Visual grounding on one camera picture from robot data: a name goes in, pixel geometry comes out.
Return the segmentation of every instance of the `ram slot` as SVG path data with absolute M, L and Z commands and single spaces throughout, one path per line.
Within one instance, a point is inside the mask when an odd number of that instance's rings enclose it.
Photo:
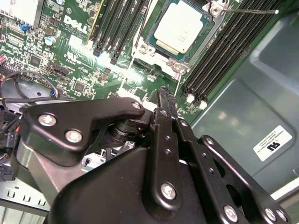
M 252 5 L 252 8 L 261 9 L 261 2 L 256 1 Z M 231 47 L 236 46 L 236 42 L 240 40 L 240 34 L 244 32 L 245 28 L 252 24 L 251 20 L 254 16 L 256 15 L 244 15 L 237 21 L 235 28 L 228 35 L 223 35 L 223 41 L 221 42 L 221 46 L 217 49 L 217 53 L 211 56 L 211 60 L 208 62 L 208 64 L 206 64 L 204 68 L 198 72 L 197 75 L 200 76 L 200 78 L 196 82 L 192 83 L 192 88 L 195 92 L 197 92 L 199 88 L 203 85 L 203 83 L 206 81 L 206 79 L 209 78 L 210 72 L 215 68 L 215 66 L 217 66 L 219 61 L 223 58 L 230 57 L 230 55 L 228 55 L 227 52 L 231 49 Z
M 105 47 L 109 44 L 110 38 L 114 34 L 114 28 L 118 25 L 121 15 L 124 13 L 124 8 L 126 6 L 127 0 L 117 0 L 117 4 L 115 7 L 115 11 L 112 14 L 112 19 L 109 21 L 107 25 L 107 29 L 105 33 L 102 36 L 102 39 L 100 40 L 99 44 L 102 49 L 102 51 L 105 50 Z
M 244 1 L 239 8 L 269 10 L 282 6 L 282 0 Z M 185 93 L 206 97 L 234 63 L 244 55 L 258 33 L 273 15 L 235 13 L 229 24 L 201 59 L 185 82 Z
M 107 30 L 109 29 L 109 26 L 111 24 L 113 16 L 115 15 L 116 9 L 119 6 L 121 1 L 120 0 L 107 0 L 106 3 L 107 2 L 108 2 L 108 4 L 107 4 L 106 10 L 104 12 L 103 18 L 99 24 L 99 27 L 96 28 L 96 31 L 95 31 L 95 33 L 97 33 L 97 34 L 94 34 L 94 35 L 96 35 L 96 42 L 97 42 L 96 47 L 93 52 L 93 54 L 95 56 L 98 56 L 102 52 L 103 37 L 107 33 Z
M 125 13 L 122 14 L 120 23 L 117 26 L 117 29 L 113 35 L 113 38 L 110 40 L 110 51 L 114 50 L 114 48 L 117 46 L 118 42 L 121 40 L 121 32 L 123 28 L 126 26 L 126 19 L 131 17 L 135 10 L 132 10 L 135 5 L 135 0 L 128 0 L 125 8 Z
M 276 2 L 276 4 L 272 8 L 279 8 L 282 6 L 283 2 L 279 1 Z M 252 40 L 261 32 L 261 30 L 265 27 L 265 25 L 270 21 L 270 19 L 273 16 L 271 15 L 260 15 L 259 20 L 256 22 L 257 24 L 260 24 L 259 26 L 256 27 L 253 31 L 251 31 L 250 34 L 248 34 L 244 40 L 244 43 L 242 43 L 242 48 L 236 50 L 235 52 L 232 53 L 232 56 L 230 60 L 228 60 L 225 63 L 221 63 L 219 65 L 219 69 L 217 72 L 217 75 L 209 80 L 209 82 L 205 85 L 204 88 L 201 88 L 199 92 L 202 95 L 208 95 L 211 93 L 213 88 L 221 81 L 221 79 L 225 76 L 225 74 L 228 72 L 229 68 L 231 68 L 234 63 L 244 55 L 244 52 L 250 47 L 250 44 L 252 43 Z
M 134 10 L 134 14 L 132 16 L 132 20 L 128 26 L 127 31 L 125 32 L 125 34 L 123 35 L 122 39 L 119 41 L 119 44 L 117 46 L 117 49 L 115 50 L 115 53 L 111 59 L 111 64 L 116 64 L 119 56 L 121 55 L 122 50 L 125 47 L 125 44 L 130 36 L 130 34 L 133 33 L 135 24 L 138 21 L 139 15 L 141 13 L 141 10 L 143 9 L 143 7 L 145 7 L 146 1 L 145 0 L 140 0 L 138 2 L 138 5 L 136 6 L 136 10 Z
M 254 1 L 246 0 L 244 1 L 239 8 L 248 9 Z M 230 32 L 235 30 L 235 27 L 238 24 L 238 21 L 246 16 L 245 14 L 234 14 L 232 18 L 229 20 L 229 24 L 224 28 L 224 30 L 217 36 L 216 41 L 212 44 L 209 50 L 205 53 L 199 64 L 189 75 L 187 81 L 185 82 L 186 88 L 191 89 L 192 85 L 199 80 L 202 71 L 205 69 L 209 63 L 212 63 L 212 60 L 215 60 L 217 54 L 219 53 L 220 48 L 223 46 L 225 42 L 225 37 L 229 36 Z

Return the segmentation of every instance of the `wire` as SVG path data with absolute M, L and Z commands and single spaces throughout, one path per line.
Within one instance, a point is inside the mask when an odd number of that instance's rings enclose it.
M 252 14 L 278 14 L 279 10 L 255 10 L 255 9 L 232 9 L 227 8 L 223 10 L 224 12 L 232 13 L 252 13 Z
M 20 89 L 20 86 L 19 86 L 19 82 L 17 80 L 14 80 L 14 89 L 15 91 L 19 94 L 19 96 L 22 98 L 22 99 L 29 99 L 29 97 L 27 97 L 25 95 L 25 93 L 22 92 L 22 90 Z M 29 103 L 31 106 L 34 106 L 36 105 L 36 103 Z
M 40 101 L 52 101 L 52 100 L 60 100 L 60 101 L 76 101 L 72 98 L 53 98 L 53 97 L 37 97 L 31 99 L 15 99 L 15 98 L 0 98 L 0 101 L 7 104 L 21 104 L 21 103 L 33 103 Z
M 22 74 L 22 73 L 31 73 L 31 74 L 33 74 L 35 76 L 38 76 L 41 79 L 45 80 L 51 86 L 51 88 L 55 91 L 55 97 L 58 96 L 57 88 L 46 77 L 44 77 L 43 75 L 41 75 L 41 74 L 39 74 L 35 71 L 30 71 L 30 70 L 20 70 L 20 71 L 15 71 L 15 72 L 12 72 L 12 73 L 8 74 L 7 76 L 5 76 L 5 78 L 1 82 L 1 86 L 3 86 L 4 82 L 7 81 L 9 78 L 11 78 L 13 76 L 16 76 L 16 75 L 19 75 L 19 74 Z

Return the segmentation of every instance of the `green circuit board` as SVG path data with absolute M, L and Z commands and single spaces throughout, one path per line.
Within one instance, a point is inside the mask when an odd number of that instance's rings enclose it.
M 159 16 L 159 7 L 169 0 L 156 0 L 156 9 L 145 24 L 142 36 L 150 31 L 150 26 Z M 232 1 L 230 6 L 238 7 L 242 1 Z M 125 20 L 116 17 L 114 23 L 109 15 L 109 1 L 107 0 L 65 0 L 59 5 L 55 0 L 45 0 L 39 26 L 21 30 L 22 23 L 6 16 L 0 17 L 0 54 L 8 57 L 8 65 L 13 68 L 32 70 L 46 76 L 65 96 L 78 100 L 102 99 L 115 97 L 120 87 L 127 93 L 134 94 L 140 100 L 153 101 L 155 93 L 161 86 L 168 86 L 174 93 L 177 86 L 181 86 L 188 74 L 183 74 L 180 83 L 173 77 L 165 74 L 157 66 L 147 65 L 135 60 L 132 66 L 133 38 L 142 24 L 146 14 L 148 1 L 143 1 L 140 11 L 135 14 L 135 23 L 131 28 L 134 10 L 138 9 L 138 1 L 131 1 L 131 13 Z M 220 27 L 224 27 L 231 14 L 227 14 Z M 203 30 L 203 36 L 197 38 L 202 42 L 214 23 L 211 22 Z M 106 49 L 98 56 L 94 55 L 97 42 L 95 30 L 98 27 L 108 27 L 108 40 L 120 42 L 121 36 L 131 28 L 125 40 L 125 46 L 115 65 L 111 64 L 113 49 Z M 207 44 L 202 54 L 209 48 Z M 198 64 L 202 54 L 199 54 L 194 66 Z M 58 65 L 67 69 L 69 74 L 61 75 L 53 71 L 51 65 Z M 43 85 L 46 83 L 33 76 L 24 76 L 25 81 L 34 81 Z M 186 102 L 179 88 L 177 95 L 177 108 L 180 117 L 188 122 L 200 113 L 198 106 Z

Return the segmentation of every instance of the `white label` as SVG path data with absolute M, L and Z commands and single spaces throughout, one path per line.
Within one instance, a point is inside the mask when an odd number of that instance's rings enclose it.
M 279 125 L 267 137 L 254 146 L 253 150 L 261 161 L 265 161 L 291 139 L 292 136 Z

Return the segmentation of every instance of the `black metal bracket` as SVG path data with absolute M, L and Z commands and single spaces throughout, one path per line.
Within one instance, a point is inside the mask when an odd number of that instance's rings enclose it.
M 48 159 L 62 166 L 74 166 L 81 162 L 91 145 L 93 132 L 98 135 L 97 141 L 102 141 L 114 122 L 138 119 L 143 114 L 143 107 L 131 98 L 36 105 L 24 112 L 20 135 L 27 146 Z M 55 125 L 41 124 L 42 115 L 54 117 Z M 65 135 L 70 130 L 78 132 L 81 140 L 67 140 Z
M 137 144 L 59 190 L 49 223 L 291 223 L 216 140 L 194 136 L 178 118 L 175 98 L 166 87 L 157 97 L 153 113 L 144 113 L 130 98 L 33 106 L 24 113 L 25 144 L 19 149 L 37 151 L 60 170 L 78 164 L 87 151 L 126 140 Z M 56 124 L 41 125 L 43 114 L 54 116 Z M 68 130 L 80 131 L 82 140 L 68 142 Z M 29 170 L 34 165 L 31 160 Z

